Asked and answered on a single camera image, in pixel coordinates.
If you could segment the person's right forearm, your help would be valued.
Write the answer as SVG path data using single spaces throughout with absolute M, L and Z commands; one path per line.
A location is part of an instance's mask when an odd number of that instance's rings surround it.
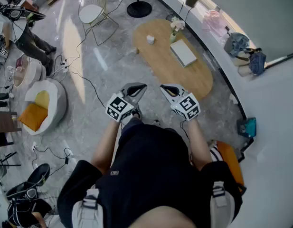
M 192 161 L 200 171 L 206 164 L 212 162 L 212 158 L 207 141 L 196 118 L 188 121 L 188 136 Z

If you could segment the white book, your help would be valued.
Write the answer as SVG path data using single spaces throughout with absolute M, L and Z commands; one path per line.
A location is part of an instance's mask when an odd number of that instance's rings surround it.
M 196 56 L 182 39 L 172 43 L 170 50 L 183 68 L 188 67 L 197 60 Z

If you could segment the round white side table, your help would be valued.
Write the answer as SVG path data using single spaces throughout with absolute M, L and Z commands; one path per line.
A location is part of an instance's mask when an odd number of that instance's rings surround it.
M 30 86 L 46 78 L 45 67 L 36 59 L 23 54 L 16 61 L 13 73 L 13 84 L 16 88 Z

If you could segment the beige tote bag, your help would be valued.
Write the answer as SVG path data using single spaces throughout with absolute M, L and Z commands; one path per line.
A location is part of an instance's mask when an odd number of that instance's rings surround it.
M 237 67 L 237 72 L 242 77 L 246 77 L 252 74 L 252 71 L 249 67 L 250 65 L 249 56 L 250 56 L 249 53 L 240 51 L 236 57 L 231 58 L 233 64 Z

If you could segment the pink cloth bundle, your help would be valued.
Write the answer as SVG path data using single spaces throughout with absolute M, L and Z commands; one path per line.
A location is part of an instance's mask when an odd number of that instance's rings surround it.
M 202 28 L 205 31 L 212 31 L 219 37 L 227 34 L 226 26 L 228 25 L 225 18 L 215 10 L 209 10 L 203 17 Z

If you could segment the blue denim clothes pile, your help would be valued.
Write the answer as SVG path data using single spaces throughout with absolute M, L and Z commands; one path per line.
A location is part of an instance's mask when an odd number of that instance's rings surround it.
M 239 52 L 243 51 L 249 46 L 250 39 L 238 32 L 231 33 L 229 38 L 226 40 L 224 50 L 231 56 L 238 56 Z

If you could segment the orange stool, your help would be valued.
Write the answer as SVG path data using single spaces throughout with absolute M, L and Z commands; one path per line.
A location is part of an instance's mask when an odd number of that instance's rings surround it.
M 224 161 L 227 163 L 236 183 L 239 188 L 241 195 L 246 192 L 246 186 L 244 183 L 242 171 L 236 157 L 235 151 L 233 148 L 222 142 L 213 140 L 209 146 L 211 158 L 214 162 Z

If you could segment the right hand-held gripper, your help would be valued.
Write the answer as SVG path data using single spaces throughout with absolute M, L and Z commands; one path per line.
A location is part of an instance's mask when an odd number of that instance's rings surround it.
M 179 84 L 161 84 L 160 90 L 171 104 L 171 109 L 186 121 L 197 117 L 200 113 L 199 102 L 192 93 L 182 96 L 185 89 Z

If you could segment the teal and black case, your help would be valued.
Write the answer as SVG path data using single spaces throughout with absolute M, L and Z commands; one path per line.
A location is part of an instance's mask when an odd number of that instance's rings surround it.
M 236 128 L 238 135 L 245 138 L 254 138 L 256 136 L 256 118 L 238 119 Z

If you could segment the white egg-shaped seat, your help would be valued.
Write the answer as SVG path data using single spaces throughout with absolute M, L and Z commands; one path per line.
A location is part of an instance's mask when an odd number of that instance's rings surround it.
M 39 135 L 52 131 L 66 112 L 67 98 L 65 89 L 57 80 L 50 78 L 33 83 L 26 92 L 24 98 L 25 106 L 28 106 L 29 103 L 34 103 L 37 94 L 42 91 L 46 91 L 49 94 L 48 116 L 37 131 L 33 131 L 28 126 L 23 125 L 30 135 Z

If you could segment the person's black-clothed body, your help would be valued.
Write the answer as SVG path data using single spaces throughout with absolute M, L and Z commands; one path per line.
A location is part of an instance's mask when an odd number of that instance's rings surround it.
M 242 205 L 226 162 L 199 171 L 176 131 L 136 117 L 105 174 L 90 161 L 77 163 L 59 194 L 65 228 L 227 228 Z

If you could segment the dark wooden side table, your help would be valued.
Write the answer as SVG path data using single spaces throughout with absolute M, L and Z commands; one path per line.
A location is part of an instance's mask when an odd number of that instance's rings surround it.
M 0 147 L 13 145 L 14 142 L 8 142 L 6 133 L 19 132 L 21 128 L 18 128 L 12 119 L 13 116 L 17 116 L 16 112 L 0 111 Z

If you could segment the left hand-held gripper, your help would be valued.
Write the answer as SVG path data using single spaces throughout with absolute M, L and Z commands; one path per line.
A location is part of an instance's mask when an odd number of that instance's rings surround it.
M 123 90 L 114 93 L 108 101 L 105 113 L 116 122 L 128 117 L 138 109 L 138 102 L 147 90 L 144 83 L 127 83 Z

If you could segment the dark blue bag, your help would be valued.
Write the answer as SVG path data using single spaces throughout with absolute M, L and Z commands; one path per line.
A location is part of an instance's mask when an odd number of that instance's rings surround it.
M 260 75 L 265 70 L 266 55 L 261 48 L 249 49 L 249 69 L 254 75 Z

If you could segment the pink flowers in green vase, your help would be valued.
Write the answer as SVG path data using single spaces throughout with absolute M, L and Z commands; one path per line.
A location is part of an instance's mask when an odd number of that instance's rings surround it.
M 170 42 L 174 43 L 176 41 L 176 35 L 185 28 L 185 21 L 180 20 L 178 17 L 172 17 L 170 27 Z

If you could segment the oval wooden coffee table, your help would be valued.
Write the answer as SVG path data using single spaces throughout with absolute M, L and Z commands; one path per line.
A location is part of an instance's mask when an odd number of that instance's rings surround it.
M 183 40 L 193 54 L 196 62 L 183 68 L 170 50 L 170 22 L 165 19 L 152 19 L 141 24 L 133 33 L 134 46 L 148 62 L 155 76 L 162 84 L 180 84 L 192 92 L 197 100 L 206 97 L 213 86 L 213 77 L 202 56 L 180 32 L 176 40 Z M 147 42 L 147 35 L 155 38 L 154 44 Z

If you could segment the orange cushion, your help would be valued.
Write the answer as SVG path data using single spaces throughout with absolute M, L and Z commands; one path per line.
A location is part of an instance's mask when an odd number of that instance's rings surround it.
M 48 116 L 48 106 L 29 103 L 18 120 L 29 129 L 36 132 Z

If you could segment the person's left forearm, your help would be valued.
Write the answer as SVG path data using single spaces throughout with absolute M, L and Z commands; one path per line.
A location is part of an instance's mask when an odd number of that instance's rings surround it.
M 112 164 L 114 147 L 120 123 L 110 120 L 105 129 L 100 142 L 91 158 L 90 163 L 95 166 L 102 174 L 105 174 Z

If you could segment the black round lamp base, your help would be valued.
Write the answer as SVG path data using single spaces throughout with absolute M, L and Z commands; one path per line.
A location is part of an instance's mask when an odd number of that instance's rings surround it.
M 151 4 L 137 0 L 127 7 L 127 14 L 133 18 L 143 18 L 152 12 Z

